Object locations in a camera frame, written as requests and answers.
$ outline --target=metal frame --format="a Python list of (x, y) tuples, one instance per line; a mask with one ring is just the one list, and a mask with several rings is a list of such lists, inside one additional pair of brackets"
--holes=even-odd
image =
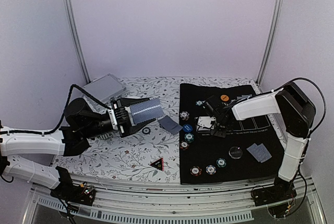
[(269, 31), (269, 36), (268, 36), (268, 40), (267, 40), (267, 44), (266, 44), (266, 49), (265, 49), (265, 53), (262, 59), (262, 63), (261, 63), (261, 67), (260, 67), (260, 71), (257, 75), (256, 78), (256, 83), (258, 83), (259, 85), (261, 85), (265, 72), (266, 72), (266, 68), (268, 65), (268, 61), (269, 61), (269, 57), (270, 57), (270, 53), (271, 53), (271, 49), (272, 49), (272, 45), (273, 45), (273, 40), (275, 38), (275, 32), (276, 32), (276, 28), (277, 28), (277, 23), (278, 23), (278, 18), (281, 12), (281, 6), (282, 6), (283, 0), (276, 0), (275, 1), (275, 7), (274, 7), (274, 11), (273, 11), (273, 16), (272, 16), (272, 21), (271, 21), (271, 26), (270, 26), (270, 31)]
[(67, 19), (68, 19), (68, 23), (70, 26), (70, 30), (71, 30), (71, 34), (73, 37), (73, 42), (74, 42), (74, 47), (77, 53), (77, 57), (78, 57), (78, 61), (80, 64), (80, 68), (82, 71), (82, 75), (85, 79), (86, 84), (91, 82), (91, 79), (89, 77), (89, 73), (87, 70), (87, 66), (86, 66), (86, 61), (84, 58), (84, 54), (82, 53), (82, 49), (81, 49), (81, 45), (80, 45), (80, 40), (79, 40), (79, 35), (78, 35), (78, 31), (77, 31), (77, 27), (75, 24), (75, 20), (74, 20), (74, 14), (73, 14), (73, 8), (72, 8), (72, 2), (71, 0), (64, 0), (64, 5), (65, 5), (65, 10), (66, 10), (66, 14), (67, 14)]
[[(271, 49), (272, 49), (272, 45), (273, 45), (273, 40), (275, 38), (275, 32), (276, 32), (278, 18), (279, 18), (280, 11), (281, 11), (282, 2), (283, 2), (283, 0), (276, 0), (275, 1), (275, 7), (274, 7), (274, 11), (273, 11), (273, 17), (272, 17), (272, 21), (271, 21), (271, 26), (270, 26), (269, 36), (268, 36), (268, 40), (267, 40), (267, 44), (266, 44), (266, 48), (265, 48), (265, 53), (264, 53), (262, 63), (261, 63), (261, 67), (260, 67), (260, 70), (259, 70), (259, 73), (258, 73), (257, 79), (256, 79), (256, 83), (259, 84), (259, 85), (261, 85), (261, 83), (263, 81), (265, 71), (266, 71), (266, 68), (267, 68), (267, 65), (268, 65), (268, 61), (269, 61), (269, 57), (270, 57), (270, 53), (271, 53)], [(71, 0), (64, 0), (64, 5), (65, 5), (65, 10), (66, 10), (67, 18), (68, 18), (68, 21), (69, 21), (69, 25), (70, 25), (70, 30), (71, 30), (71, 34), (72, 34), (72, 37), (73, 37), (73, 42), (74, 42), (74, 46), (75, 46), (75, 49), (76, 49), (79, 65), (80, 65), (83, 77), (85, 78), (85, 81), (88, 84), (88, 83), (91, 82), (91, 79), (89, 77), (86, 61), (85, 61), (85, 58), (83, 56), (84, 54), (82, 52), (82, 48), (81, 48), (81, 45), (80, 45), (80, 40), (79, 40), (77, 27), (76, 27), (76, 24), (75, 24), (75, 19), (74, 19), (74, 13), (73, 13), (73, 7), (72, 7)]]
[[(78, 176), (97, 189), (92, 207), (80, 206), (78, 216), (112, 223), (238, 223), (252, 220), (252, 210), (282, 204), (285, 201), (255, 207), (251, 190), (256, 185), (270, 186), (273, 180), (238, 182), (235, 185), (179, 185), (176, 183), (144, 183), (130, 181), (97, 181), (96, 178)], [(314, 221), (325, 224), (324, 213), (311, 177), (306, 178), (307, 195)], [(298, 176), (295, 181), (297, 198), (303, 197), (305, 185)], [(29, 203), (23, 218), (30, 224), (37, 204), (58, 211), (65, 211), (47, 188), (33, 185)]]

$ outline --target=black cable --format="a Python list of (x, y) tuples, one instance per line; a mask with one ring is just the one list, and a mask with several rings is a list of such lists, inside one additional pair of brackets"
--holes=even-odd
[(305, 192), (304, 192), (304, 196), (302, 198), (302, 201), (299, 203), (299, 205), (297, 206), (297, 208), (295, 210), (293, 210), (292, 212), (290, 212), (289, 214), (287, 214), (286, 216), (283, 216), (283, 217), (279, 217), (279, 218), (276, 218), (276, 219), (284, 219), (286, 217), (289, 217), (291, 216), (292, 214), (294, 214), (295, 212), (297, 212), (297, 210), (302, 206), (302, 204), (304, 203), (305, 201), (305, 198), (306, 198), (306, 194), (307, 194), (307, 182), (306, 182), (306, 179), (304, 178), (304, 176), (302, 175), (301, 173), (301, 166), (299, 165), (298, 167), (298, 173), (299, 175), (301, 176), (301, 178), (303, 179), (304, 183), (305, 183)]
[(14, 181), (14, 177), (13, 176), (11, 177), (10, 181), (7, 181), (5, 178), (2, 177), (2, 175), (0, 175), (0, 177), (1, 177), (1, 179), (3, 179), (7, 183), (12, 183)]
[[(317, 84), (315, 84), (312, 80), (310, 80), (310, 79), (308, 79), (308, 78), (304, 78), (304, 77), (298, 77), (298, 78), (291, 79), (291, 80), (289, 80), (288, 82), (286, 82), (284, 85), (280, 86), (279, 88), (276, 88), (276, 89), (274, 90), (274, 92), (277, 92), (278, 90), (282, 89), (283, 87), (289, 85), (290, 83), (292, 83), (292, 82), (294, 82), (294, 81), (296, 81), (296, 80), (304, 80), (304, 81), (307, 81), (307, 82), (311, 83), (311, 84), (318, 90), (318, 92), (320, 93), (320, 96), (321, 96), (321, 98), (322, 98), (322, 100), (323, 100), (323, 104), (324, 104), (324, 112), (323, 112), (323, 116), (321, 117), (319, 123), (318, 123), (313, 129), (310, 130), (309, 135), (308, 135), (308, 137), (310, 137), (310, 135), (311, 135), (311, 134), (312, 134), (312, 133), (313, 133), (313, 132), (314, 132), (314, 131), (321, 125), (321, 123), (324, 121), (324, 118), (325, 118), (325, 116), (326, 116), (326, 112), (327, 112), (326, 100), (325, 100), (325, 96), (324, 96), (323, 92), (322, 92), (321, 89), (317, 86)], [(241, 102), (243, 102), (243, 101), (246, 101), (246, 100), (248, 100), (248, 99), (252, 99), (252, 98), (255, 98), (255, 97), (257, 97), (257, 96), (266, 95), (266, 94), (269, 94), (269, 93), (272, 93), (272, 92), (271, 92), (271, 91), (268, 91), (268, 92), (264, 92), (264, 93), (259, 93), (258, 95), (254, 95), (254, 96), (250, 96), (250, 97), (241, 99), (241, 100), (237, 101), (237, 102), (235, 103), (235, 105), (237, 105), (237, 104), (239, 104), (239, 103), (241, 103)]]
[(73, 219), (73, 215), (70, 213), (70, 211), (69, 211), (69, 209), (68, 209), (68, 206), (65, 205), (65, 203), (62, 201), (62, 199), (60, 199), (59, 196), (58, 196), (53, 190), (51, 190), (51, 191), (52, 191), (53, 194), (58, 198), (58, 200), (62, 203), (62, 205), (65, 207), (66, 212), (67, 212), (67, 218), (68, 218), (69, 222), (70, 222), (71, 224), (76, 224), (76, 222), (75, 222), (74, 219)]
[[(106, 108), (106, 109), (111, 109), (110, 107), (108, 107), (107, 105), (103, 104), (101, 101), (99, 101), (97, 98), (95, 98), (93, 95), (91, 95), (89, 92), (86, 92), (83, 88), (79, 87), (76, 84), (72, 84), (70, 89), (69, 89), (69, 93), (67, 96), (67, 100), (66, 100), (66, 104), (64, 107), (64, 110), (68, 107), (71, 95), (72, 95), (72, 91), (73, 89), (76, 88), (78, 89), (80, 92), (82, 92), (84, 95), (86, 95), (88, 98), (90, 98), (92, 101), (96, 102), (97, 104), (99, 104), (100, 106)], [(31, 130), (10, 130), (10, 131), (1, 131), (1, 134), (39, 134), (39, 135), (48, 135), (48, 134), (53, 134), (55, 131), (57, 131), (60, 127), (60, 125), (62, 124), (63, 120), (64, 120), (64, 113), (62, 113), (61, 119), (59, 120), (58, 124), (56, 125), (56, 127), (50, 131), (47, 132), (40, 132), (40, 131), (31, 131)]]
[(317, 86), (317, 84), (315, 84), (312, 80), (308, 79), (308, 78), (304, 78), (304, 77), (298, 77), (298, 78), (294, 78), (290, 81), (288, 81), (287, 83), (285, 83), (284, 85), (280, 86), (279, 88), (275, 89), (274, 91), (278, 91), (280, 90), (281, 88), (285, 87), (286, 85), (290, 84), (291, 82), (294, 82), (296, 80), (304, 80), (304, 81), (307, 81), (309, 83), (311, 83), (317, 90), (318, 92), (320, 93), (320, 96), (323, 100), (323, 104), (324, 104), (324, 113), (323, 113), (323, 116), (321, 117), (319, 123), (312, 129), (310, 130), (309, 132), (309, 137), (310, 135), (321, 125), (321, 123), (324, 121), (324, 118), (325, 118), (325, 115), (326, 115), (326, 111), (327, 111), (327, 106), (326, 106), (326, 100), (325, 100), (325, 96), (323, 94), (323, 92), (321, 91), (321, 89)]

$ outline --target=orange chip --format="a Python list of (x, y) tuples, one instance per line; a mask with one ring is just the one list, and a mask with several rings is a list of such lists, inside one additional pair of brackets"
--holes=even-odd
[(227, 102), (230, 98), (227, 95), (222, 95), (220, 99), (224, 102)]

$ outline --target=blue poker chip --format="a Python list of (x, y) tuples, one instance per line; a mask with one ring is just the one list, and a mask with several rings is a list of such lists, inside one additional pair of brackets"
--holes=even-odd
[(214, 175), (216, 173), (216, 168), (213, 165), (208, 165), (205, 170), (209, 175)]
[(190, 126), (189, 124), (185, 124), (183, 126), (183, 131), (185, 131), (186, 133), (190, 133), (193, 130), (193, 127)]

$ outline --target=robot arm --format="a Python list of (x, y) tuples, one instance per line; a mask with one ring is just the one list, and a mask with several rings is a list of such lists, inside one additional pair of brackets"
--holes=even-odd
[(269, 203), (267, 199), (273, 198), (273, 195), (275, 198), (273, 202), (284, 198), (287, 192), (291, 197), (292, 183), (305, 156), (316, 113), (315, 106), (304, 92), (291, 82), (277, 91), (233, 101), (230, 104), (224, 104), (219, 99), (210, 97), (204, 103), (204, 108), (209, 116), (214, 116), (215, 119), (213, 124), (215, 129), (211, 131), (211, 134), (215, 134), (217, 130), (224, 133), (232, 119), (242, 121), (266, 114), (279, 113), (282, 115), (287, 132), (287, 147), (282, 165), (275, 178), (274, 187), (254, 190), (254, 194), (263, 192), (267, 194), (257, 195), (258, 198), (265, 198), (264, 202), (267, 204)]
[(304, 157), (316, 113), (315, 106), (308, 97), (295, 83), (291, 83), (276, 92), (237, 103), (232, 107), (232, 112), (239, 121), (266, 114), (282, 114), (287, 128), (287, 147), (278, 177), (291, 182)]
[(54, 132), (18, 131), (1, 126), (0, 175), (18, 177), (46, 186), (52, 190), (52, 196), (66, 201), (92, 205), (95, 190), (92, 187), (82, 188), (73, 185), (66, 169), (43, 166), (18, 154), (77, 156), (90, 147), (88, 138), (93, 139), (117, 130), (122, 137), (131, 135), (154, 120), (132, 124), (127, 108), (131, 104), (146, 100), (149, 99), (114, 100), (111, 102), (112, 107), (104, 114), (100, 114), (93, 112), (83, 98), (77, 98), (64, 110), (69, 126), (61, 127)]

